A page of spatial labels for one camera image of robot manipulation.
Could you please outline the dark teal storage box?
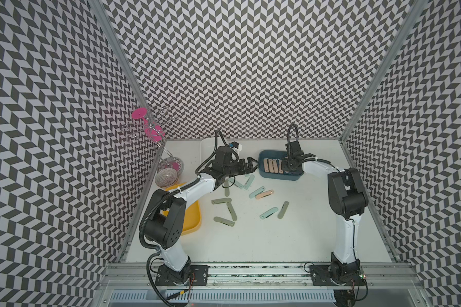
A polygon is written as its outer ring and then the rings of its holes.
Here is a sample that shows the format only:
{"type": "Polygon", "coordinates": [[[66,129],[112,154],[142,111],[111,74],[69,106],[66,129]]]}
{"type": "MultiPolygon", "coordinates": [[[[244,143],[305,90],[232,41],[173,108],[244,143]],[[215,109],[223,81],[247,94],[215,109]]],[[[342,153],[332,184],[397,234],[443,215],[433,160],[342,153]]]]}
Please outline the dark teal storage box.
{"type": "Polygon", "coordinates": [[[289,180],[289,181],[297,181],[304,172],[299,169],[296,172],[284,172],[284,173],[272,173],[266,172],[265,170],[265,159],[275,159],[280,161],[283,157],[287,155],[286,151],[280,150],[263,150],[259,153],[258,161],[259,161],[259,173],[263,178],[267,179],[276,179],[276,180],[289,180]]]}

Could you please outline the yellow storage box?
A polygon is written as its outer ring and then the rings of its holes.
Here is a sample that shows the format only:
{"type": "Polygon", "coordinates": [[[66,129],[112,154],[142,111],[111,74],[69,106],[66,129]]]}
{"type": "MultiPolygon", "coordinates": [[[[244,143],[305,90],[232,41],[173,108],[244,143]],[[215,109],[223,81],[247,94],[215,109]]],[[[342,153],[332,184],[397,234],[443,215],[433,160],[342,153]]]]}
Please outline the yellow storage box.
{"type": "Polygon", "coordinates": [[[186,209],[181,235],[187,235],[197,231],[201,227],[201,222],[201,206],[199,201],[196,201],[186,209]]]}

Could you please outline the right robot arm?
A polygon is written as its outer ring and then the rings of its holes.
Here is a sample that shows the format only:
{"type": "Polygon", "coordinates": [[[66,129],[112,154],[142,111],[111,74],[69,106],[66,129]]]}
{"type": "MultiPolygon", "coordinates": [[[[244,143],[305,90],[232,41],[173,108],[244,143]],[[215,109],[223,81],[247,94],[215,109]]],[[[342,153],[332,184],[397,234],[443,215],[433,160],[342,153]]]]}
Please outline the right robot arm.
{"type": "Polygon", "coordinates": [[[357,257],[359,227],[368,205],[368,196],[358,169],[340,168],[312,153],[304,153],[299,142],[298,125],[288,127],[284,171],[301,172],[327,181],[328,202],[336,215],[335,247],[329,266],[330,279],[336,285],[361,279],[361,261],[357,257]]]}

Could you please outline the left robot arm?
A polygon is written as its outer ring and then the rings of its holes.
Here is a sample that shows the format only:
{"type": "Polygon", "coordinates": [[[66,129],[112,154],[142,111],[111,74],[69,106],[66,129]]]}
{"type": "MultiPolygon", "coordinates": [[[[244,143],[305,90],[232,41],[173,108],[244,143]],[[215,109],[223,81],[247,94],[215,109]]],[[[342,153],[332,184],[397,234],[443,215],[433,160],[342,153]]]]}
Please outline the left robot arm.
{"type": "Polygon", "coordinates": [[[226,142],[222,132],[216,130],[214,149],[195,170],[196,178],[173,190],[158,189],[152,194],[140,220],[139,242],[155,251],[153,258],[163,259],[160,275],[175,284],[190,279],[191,260],[179,242],[187,208],[223,186],[227,179],[251,174],[258,166],[257,159],[239,156],[239,143],[226,142]]]}

